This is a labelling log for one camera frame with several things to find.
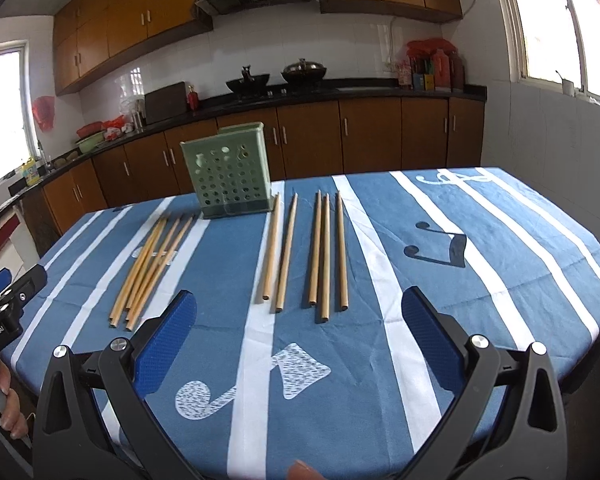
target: table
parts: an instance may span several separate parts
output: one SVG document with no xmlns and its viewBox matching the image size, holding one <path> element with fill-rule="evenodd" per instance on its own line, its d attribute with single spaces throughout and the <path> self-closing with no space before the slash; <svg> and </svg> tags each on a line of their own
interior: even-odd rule
<svg viewBox="0 0 600 480">
<path fill-rule="evenodd" d="M 339 191 L 346 210 L 350 307 L 332 307 L 325 324 L 307 305 L 319 189 Z M 285 213 L 299 195 L 282 313 L 260 299 L 270 214 L 253 214 L 197 219 L 142 316 L 158 316 L 182 288 L 198 302 L 195 327 L 147 402 L 203 473 L 281 479 L 295 459 L 331 479 L 401 469 L 452 400 L 402 321 L 411 285 L 468 334 L 506 348 L 543 342 L 558 377 L 600 332 L 600 244 L 502 170 L 311 178 L 275 182 L 272 192 Z M 84 216 L 42 258 L 48 285 L 2 357 L 39 391 L 56 345 L 94 351 L 128 336 L 107 316 L 142 240 L 161 214 L 197 211 L 195 195 L 184 195 Z M 335 247 L 331 255 L 335 269 Z M 501 398 L 493 396 L 481 433 Z M 124 445 L 106 399 L 98 402 Z"/>
</svg>

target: finger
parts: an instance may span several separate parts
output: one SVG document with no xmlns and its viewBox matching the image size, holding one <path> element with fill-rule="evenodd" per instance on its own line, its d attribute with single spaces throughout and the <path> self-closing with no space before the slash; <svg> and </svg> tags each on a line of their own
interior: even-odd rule
<svg viewBox="0 0 600 480">
<path fill-rule="evenodd" d="M 7 365 L 0 361 L 0 389 L 5 395 L 9 394 L 9 388 L 11 387 L 11 372 L 7 368 Z"/>
<path fill-rule="evenodd" d="M 24 415 L 20 413 L 18 415 L 18 421 L 15 423 L 13 429 L 11 430 L 10 437 L 13 439 L 22 438 L 27 433 L 29 433 L 29 427 L 27 426 L 27 419 L 24 418 Z"/>
<path fill-rule="evenodd" d="M 9 390 L 7 403 L 0 418 L 0 425 L 5 431 L 11 431 L 20 416 L 20 398 L 15 390 Z"/>
<path fill-rule="evenodd" d="M 296 462 L 286 472 L 286 480 L 324 480 L 324 477 L 314 468 L 309 467 L 304 462 Z"/>
</svg>

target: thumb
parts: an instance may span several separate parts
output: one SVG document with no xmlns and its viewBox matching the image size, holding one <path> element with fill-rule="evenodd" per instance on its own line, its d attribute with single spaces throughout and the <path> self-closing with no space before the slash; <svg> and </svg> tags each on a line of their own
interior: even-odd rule
<svg viewBox="0 0 600 480">
<path fill-rule="evenodd" d="M 324 477 L 304 462 L 296 462 L 286 472 L 286 480 L 324 480 Z"/>
</svg>

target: chopstick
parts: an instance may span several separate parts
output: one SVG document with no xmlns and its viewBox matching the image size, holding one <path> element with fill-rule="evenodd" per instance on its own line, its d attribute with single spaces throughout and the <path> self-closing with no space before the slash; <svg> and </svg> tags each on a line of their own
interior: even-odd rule
<svg viewBox="0 0 600 480">
<path fill-rule="evenodd" d="M 160 237 L 162 236 L 162 231 L 164 231 L 164 227 L 165 227 L 165 225 L 167 225 L 168 220 L 169 219 L 167 217 L 160 219 L 160 225 L 158 225 L 158 232 L 157 232 L 154 240 L 152 241 L 152 244 L 149 248 L 149 252 L 146 255 L 145 261 L 142 263 L 142 267 L 140 268 L 140 271 L 138 272 L 138 276 L 136 277 L 134 286 L 131 288 L 131 293 L 129 294 L 128 301 L 126 304 L 126 307 L 129 309 L 131 309 L 134 306 L 134 304 L 136 303 L 136 299 L 138 298 L 138 290 L 142 286 L 142 282 L 144 282 L 144 280 L 145 280 L 145 275 L 147 274 L 147 271 L 150 268 L 152 258 L 159 257 L 159 254 L 156 254 L 154 256 L 154 251 L 155 251 L 156 245 L 158 244 L 158 241 L 160 241 Z"/>
<path fill-rule="evenodd" d="M 144 278 L 142 279 L 142 283 L 140 283 L 140 285 L 138 286 L 138 291 L 136 292 L 134 301 L 129 306 L 129 311 L 126 313 L 126 320 L 131 319 L 131 317 L 133 316 L 133 314 L 136 310 L 136 306 L 138 306 L 140 298 L 142 298 L 144 291 L 146 290 L 147 286 L 149 285 L 149 282 L 151 281 L 152 277 L 154 276 L 154 272 L 156 271 L 158 265 L 160 264 L 160 259 L 162 257 L 162 254 L 167 249 L 169 242 L 171 241 L 173 232 L 176 230 L 176 227 L 180 223 L 180 219 L 181 219 L 181 217 L 176 218 L 176 221 L 171 226 L 171 229 L 169 229 L 169 232 L 164 237 L 164 240 L 162 241 L 162 244 L 160 245 L 160 248 L 158 249 L 157 258 L 154 258 L 154 260 L 151 263 L 151 267 L 149 268 L 149 270 L 145 274 Z"/>
<path fill-rule="evenodd" d="M 113 305 L 113 308 L 111 309 L 111 313 L 109 314 L 109 319 L 111 320 L 110 324 L 112 326 L 116 326 L 118 324 L 118 321 L 120 320 L 120 315 L 122 314 L 122 311 L 126 307 L 126 302 L 128 300 L 129 292 L 130 292 L 134 282 L 137 279 L 138 272 L 140 271 L 142 264 L 144 263 L 144 261 L 147 258 L 149 249 L 152 247 L 152 243 L 158 233 L 158 226 L 160 225 L 161 221 L 162 221 L 162 219 L 158 219 L 158 221 L 154 224 L 154 227 L 152 228 L 151 233 L 149 234 L 148 238 L 144 242 L 144 246 L 142 246 L 142 250 L 138 254 L 136 261 L 134 262 L 133 266 L 131 267 L 131 270 L 129 270 L 129 274 L 126 276 L 126 280 L 123 283 L 122 288 L 120 288 L 120 292 L 118 293 L 118 296 L 116 298 L 116 303 Z"/>
<path fill-rule="evenodd" d="M 331 228 L 330 211 L 329 211 L 329 193 L 324 195 L 324 218 L 323 234 L 324 240 L 322 244 L 322 302 L 320 305 L 320 317 L 323 321 L 329 320 L 329 299 L 331 292 Z"/>
<path fill-rule="evenodd" d="M 318 303 L 318 267 L 320 266 L 320 229 L 322 223 L 322 194 L 315 197 L 314 248 L 311 256 L 311 276 L 309 278 L 309 304 Z"/>
<path fill-rule="evenodd" d="M 340 309 L 349 308 L 349 289 L 347 287 L 347 251 L 344 245 L 344 211 L 342 210 L 342 197 L 337 195 L 338 215 L 338 261 L 340 271 Z"/>
<path fill-rule="evenodd" d="M 142 314 L 142 310 L 144 309 L 144 304 L 146 303 L 146 300 L 149 299 L 149 296 L 151 295 L 152 291 L 154 290 L 154 286 L 158 282 L 158 279 L 160 278 L 160 276 L 164 270 L 164 267 L 166 266 L 167 262 L 173 256 L 173 253 L 176 250 L 176 248 L 178 247 L 180 240 L 182 240 L 184 233 L 186 233 L 187 229 L 189 229 L 189 226 L 191 225 L 192 220 L 193 220 L 193 217 L 190 217 L 189 220 L 187 220 L 187 223 L 184 224 L 184 227 L 180 230 L 180 232 L 178 233 L 178 236 L 176 236 L 176 239 L 173 241 L 173 243 L 169 247 L 169 251 L 167 252 L 166 256 L 161 257 L 160 254 L 158 255 L 158 257 L 161 258 L 160 266 L 158 266 L 157 270 L 154 272 L 154 275 L 151 277 L 151 281 L 149 282 L 149 285 L 147 286 L 147 288 L 145 288 L 144 293 L 140 297 L 138 304 L 136 304 L 136 309 L 134 310 L 133 316 L 126 322 L 127 330 L 134 329 L 136 321 L 138 321 L 138 317 L 140 316 L 140 314 Z"/>
<path fill-rule="evenodd" d="M 273 275 L 273 260 L 278 245 L 278 221 L 280 218 L 280 193 L 276 195 L 273 203 L 273 213 L 271 214 L 271 224 L 269 225 L 269 240 L 267 241 L 267 261 L 264 273 L 264 282 L 262 286 L 262 299 L 267 301 L 271 298 L 271 281 Z"/>
<path fill-rule="evenodd" d="M 289 221 L 286 226 L 285 251 L 282 254 L 282 267 L 278 278 L 278 293 L 276 294 L 276 312 L 282 312 L 285 307 L 286 279 L 289 274 L 289 261 L 291 259 L 291 243 L 294 239 L 294 226 L 296 225 L 296 207 L 298 206 L 298 193 L 294 194 L 289 210 Z"/>
</svg>

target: metal bolt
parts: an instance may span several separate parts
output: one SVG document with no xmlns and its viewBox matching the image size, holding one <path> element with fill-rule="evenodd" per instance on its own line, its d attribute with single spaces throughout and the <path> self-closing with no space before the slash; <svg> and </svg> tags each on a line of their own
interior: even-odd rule
<svg viewBox="0 0 600 480">
<path fill-rule="evenodd" d="M 117 337 L 111 342 L 109 347 L 114 352 L 121 352 L 126 348 L 126 339 L 123 337 Z"/>
<path fill-rule="evenodd" d="M 483 335 L 476 334 L 472 336 L 471 344 L 476 348 L 487 348 L 487 346 L 489 346 L 489 340 Z"/>
<path fill-rule="evenodd" d="M 54 349 L 54 357 L 64 357 L 66 355 L 66 346 L 64 345 L 60 345 L 60 346 L 56 346 L 56 348 Z"/>
<path fill-rule="evenodd" d="M 531 343 L 531 349 L 538 355 L 546 354 L 546 346 L 539 341 L 534 341 Z"/>
</svg>

